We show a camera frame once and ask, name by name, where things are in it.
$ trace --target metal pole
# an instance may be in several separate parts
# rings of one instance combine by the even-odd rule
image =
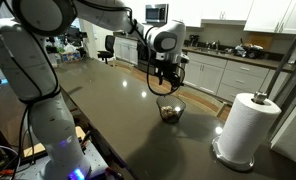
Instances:
[[[269,97],[270,93],[271,93],[271,90],[272,88],[274,87],[275,83],[276,83],[276,80],[282,70],[282,68],[284,67],[284,65],[287,63],[287,61],[289,60],[289,57],[291,55],[291,53],[294,51],[294,49],[296,48],[296,37],[295,39],[293,40],[289,50],[287,51],[287,53],[284,55],[284,57],[282,58],[278,68],[276,69],[275,71],[275,74],[274,76],[272,77],[270,83],[269,83],[269,86],[267,88],[267,91],[266,91],[266,94],[267,94],[267,97]]]

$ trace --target table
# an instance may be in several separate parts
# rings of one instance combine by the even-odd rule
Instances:
[[[157,96],[146,83],[99,61],[63,64],[61,87],[139,179],[296,179],[296,163],[270,151],[255,153],[255,166],[238,173],[217,162],[211,142],[217,118],[187,104],[178,125],[161,121]]]

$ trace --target black chair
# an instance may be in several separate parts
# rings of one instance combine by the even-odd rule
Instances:
[[[107,58],[114,57],[114,44],[115,44],[115,37],[112,35],[107,35],[105,40],[105,48],[107,51],[97,52],[98,58],[105,60],[106,64],[108,64]]]

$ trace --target paper towel roll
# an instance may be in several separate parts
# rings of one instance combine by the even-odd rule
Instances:
[[[222,156],[237,164],[249,162],[281,112],[269,99],[264,101],[264,105],[259,105],[251,100],[253,97],[250,93],[236,96],[218,140]]]

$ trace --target sink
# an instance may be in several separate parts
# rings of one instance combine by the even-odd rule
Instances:
[[[209,53],[209,54],[226,54],[226,51],[222,51],[222,50],[215,50],[215,49],[207,49],[207,48],[195,48],[195,51],[200,51],[200,52],[204,52],[204,53]]]

